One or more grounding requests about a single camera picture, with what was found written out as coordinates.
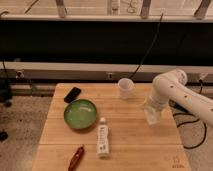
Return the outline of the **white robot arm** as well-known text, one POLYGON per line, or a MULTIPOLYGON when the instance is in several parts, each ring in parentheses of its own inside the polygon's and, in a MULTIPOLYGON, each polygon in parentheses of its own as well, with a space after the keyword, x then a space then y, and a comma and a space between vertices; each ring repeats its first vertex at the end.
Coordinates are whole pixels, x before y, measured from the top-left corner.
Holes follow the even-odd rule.
POLYGON ((152 91, 143 105, 149 125, 160 121, 162 111, 172 100, 213 127, 213 100, 188 89, 187 80, 187 74, 181 69, 159 74, 153 79, 152 91))

